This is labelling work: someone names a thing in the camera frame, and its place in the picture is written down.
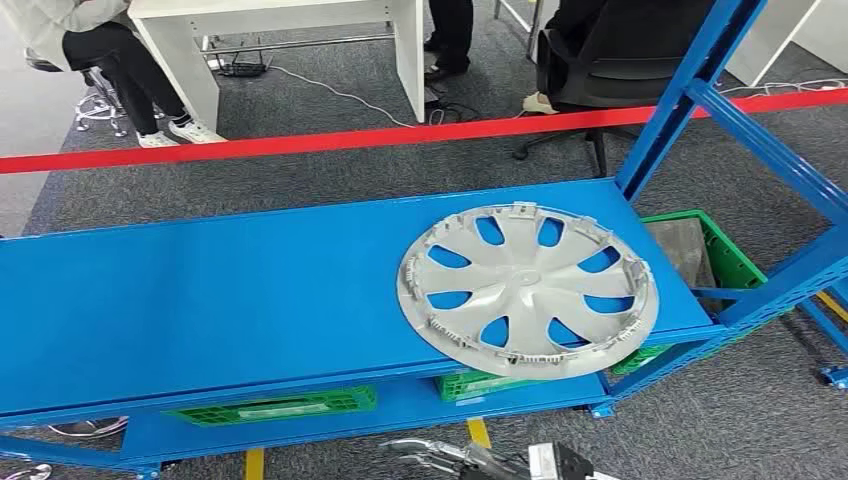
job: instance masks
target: gray cloth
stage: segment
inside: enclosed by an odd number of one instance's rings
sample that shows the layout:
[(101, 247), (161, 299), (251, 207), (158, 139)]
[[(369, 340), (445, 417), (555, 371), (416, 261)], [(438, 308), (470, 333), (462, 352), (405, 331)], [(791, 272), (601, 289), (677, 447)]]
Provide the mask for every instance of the gray cloth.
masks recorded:
[(62, 70), (70, 70), (62, 39), (86, 32), (129, 6), (127, 0), (0, 0), (0, 12), (24, 44)]

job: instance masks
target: white cable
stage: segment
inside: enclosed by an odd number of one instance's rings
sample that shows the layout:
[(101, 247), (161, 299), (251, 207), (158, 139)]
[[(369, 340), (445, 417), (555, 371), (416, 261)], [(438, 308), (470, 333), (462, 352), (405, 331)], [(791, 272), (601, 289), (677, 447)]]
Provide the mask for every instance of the white cable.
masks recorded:
[(827, 85), (822, 86), (820, 88), (811, 88), (808, 85), (819, 85), (819, 84), (822, 84), (822, 83), (836, 84), (835, 86), (830, 86), (831, 89), (846, 88), (846, 87), (848, 87), (848, 85), (846, 85), (846, 83), (848, 83), (848, 78), (824, 78), (824, 79), (821, 79), (821, 80), (808, 80), (806, 82), (799, 82), (799, 83), (766, 82), (762, 85), (755, 85), (753, 87), (728, 88), (726, 90), (720, 91), (719, 93), (725, 94), (725, 93), (730, 93), (730, 92), (736, 92), (736, 91), (739, 91), (739, 90), (753, 90), (753, 91), (765, 92), (765, 93), (757, 93), (755, 95), (752, 95), (752, 96), (756, 97), (756, 96), (773, 95), (773, 93), (772, 93), (773, 89), (781, 89), (781, 88), (794, 88), (798, 92), (802, 92), (802, 91), (816, 92), (816, 91), (820, 91), (820, 90), (826, 90)]
[[(433, 123), (433, 116), (436, 114), (436, 112), (438, 112), (442, 115), (441, 117), (439, 117), (439, 123)], [(441, 125), (444, 122), (445, 122), (445, 111), (444, 110), (442, 110), (441, 108), (437, 108), (437, 109), (433, 110), (432, 112), (430, 112), (430, 119), (428, 121), (428, 123), (430, 125)]]
[(333, 87), (331, 87), (331, 86), (327, 85), (326, 83), (321, 83), (321, 82), (318, 82), (318, 81), (315, 81), (315, 80), (310, 80), (310, 79), (308, 79), (308, 78), (304, 77), (303, 75), (298, 75), (298, 74), (296, 74), (296, 73), (294, 73), (294, 72), (290, 72), (290, 71), (286, 70), (286, 69), (285, 69), (285, 68), (283, 68), (283, 67), (278, 67), (278, 66), (276, 66), (276, 65), (269, 65), (269, 66), (268, 66), (268, 68), (273, 68), (274, 70), (279, 70), (279, 71), (281, 71), (281, 72), (285, 73), (286, 75), (290, 75), (290, 76), (292, 76), (292, 77), (294, 77), (294, 78), (297, 78), (297, 79), (299, 79), (299, 80), (303, 80), (303, 81), (304, 81), (304, 82), (306, 82), (306, 83), (311, 83), (312, 85), (319, 85), (319, 86), (321, 86), (321, 87), (324, 87), (324, 88), (326, 88), (327, 90), (329, 90), (329, 91), (333, 92), (334, 94), (336, 94), (336, 95), (338, 95), (338, 96), (340, 96), (340, 97), (346, 97), (346, 98), (352, 98), (352, 99), (354, 99), (354, 100), (358, 100), (360, 103), (362, 103), (362, 104), (363, 104), (363, 105), (365, 105), (366, 107), (370, 108), (371, 110), (376, 110), (376, 111), (378, 111), (378, 112), (382, 113), (383, 115), (385, 115), (385, 116), (389, 117), (389, 120), (391, 120), (391, 121), (392, 121), (392, 123), (394, 123), (395, 125), (400, 125), (401, 127), (407, 127), (407, 128), (415, 128), (415, 127), (414, 127), (414, 126), (412, 126), (412, 125), (407, 125), (407, 124), (405, 124), (405, 123), (403, 123), (403, 122), (398, 121), (395, 117), (393, 117), (393, 116), (392, 116), (392, 114), (391, 114), (391, 113), (389, 113), (389, 112), (387, 112), (387, 111), (383, 110), (383, 109), (382, 109), (382, 108), (380, 108), (380, 107), (375, 107), (374, 105), (371, 105), (370, 103), (368, 103), (368, 102), (366, 102), (365, 100), (363, 100), (363, 99), (361, 99), (361, 98), (357, 97), (356, 95), (351, 95), (350, 93), (342, 93), (342, 92), (340, 92), (340, 91), (336, 90), (335, 88), (333, 88)]

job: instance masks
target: blue metal shelf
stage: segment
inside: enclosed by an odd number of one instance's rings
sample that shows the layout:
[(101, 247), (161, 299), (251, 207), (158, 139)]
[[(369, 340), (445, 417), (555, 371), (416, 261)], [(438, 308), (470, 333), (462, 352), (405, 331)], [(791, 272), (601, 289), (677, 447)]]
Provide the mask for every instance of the blue metal shelf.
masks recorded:
[[(2, 364), (31, 365), (0, 372), (0, 384), (17, 386), (0, 397), (0, 424), (35, 409), (105, 415), (115, 404), (204, 401), (201, 392), (220, 397), (238, 387), (280, 390), (459, 368), (404, 319), (398, 265), (441, 218), (514, 201), (594, 217), (650, 264), (661, 305), (652, 343), (724, 330), (612, 179), (12, 239), (0, 243), (8, 272), (0, 289), (9, 292), (5, 310), (16, 318), (6, 332), (39, 342), (0, 350)], [(32, 308), (45, 296), (50, 303)], [(51, 359), (57, 350), (62, 362)]]
[(198, 427), (157, 413), (140, 415), (130, 419), (122, 463), (182, 458), (187, 451), (208, 455), (586, 405), (603, 401), (606, 391), (599, 375), (593, 374), (452, 403), (441, 400), (432, 380), (405, 379), (378, 384), (377, 398), (379, 408), (370, 412), (224, 427)]
[[(13, 387), (0, 395), (0, 425), (131, 417), (120, 452), (0, 435), (0, 456), (129, 470), (149, 480), (162, 460), (252, 446), (574, 405), (608, 416), (617, 402), (848, 277), (848, 195), (712, 87), (764, 5), (716, 0), (614, 179), (0, 241), (0, 384)], [(701, 296), (734, 300), (715, 319), (630, 206), (697, 105), (833, 224), (768, 272), (764, 285), (702, 289)], [(612, 385), (595, 374), (479, 403), (441, 403), (422, 378), (461, 366), (403, 319), (398, 263), (437, 220), (515, 201), (595, 217), (614, 230), (658, 284), (659, 318), (646, 344), (676, 345)], [(379, 385), (373, 412), (215, 428), (160, 414), (362, 383)]]

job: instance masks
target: black pants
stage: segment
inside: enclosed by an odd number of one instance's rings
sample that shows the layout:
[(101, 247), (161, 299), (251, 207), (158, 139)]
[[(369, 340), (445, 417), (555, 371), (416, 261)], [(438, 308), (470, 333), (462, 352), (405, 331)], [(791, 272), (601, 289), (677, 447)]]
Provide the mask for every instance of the black pants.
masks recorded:
[(474, 29), (474, 5), (471, 0), (430, 0), (435, 43), (442, 47), (436, 66), (464, 72), (471, 61), (471, 32)]
[(172, 117), (185, 114), (168, 77), (129, 28), (108, 22), (87, 32), (67, 32), (62, 46), (74, 70), (91, 66), (103, 70), (138, 133), (159, 131), (153, 102)]

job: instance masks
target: red barrier rope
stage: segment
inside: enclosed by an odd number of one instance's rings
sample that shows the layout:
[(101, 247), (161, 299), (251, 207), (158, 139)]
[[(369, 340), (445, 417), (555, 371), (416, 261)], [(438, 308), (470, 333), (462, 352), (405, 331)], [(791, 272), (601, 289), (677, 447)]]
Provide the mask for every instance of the red barrier rope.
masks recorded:
[[(746, 113), (817, 107), (848, 103), (848, 88), (815, 92), (733, 99)], [(481, 120), (416, 128), (382, 128), (252, 140), (233, 140), (208, 145), (181, 145), (156, 149), (141, 148), (29, 155), (0, 158), (0, 174), (104, 168), (154, 163), (181, 163), (201, 160), (257, 157), (291, 153), (322, 152), (353, 148), (384, 147), (419, 143), (468, 140), (507, 135), (525, 135), (592, 127), (610, 127), (646, 123), (654, 107), (593, 110), (522, 118)], [(696, 118), (708, 115), (701, 109)]]

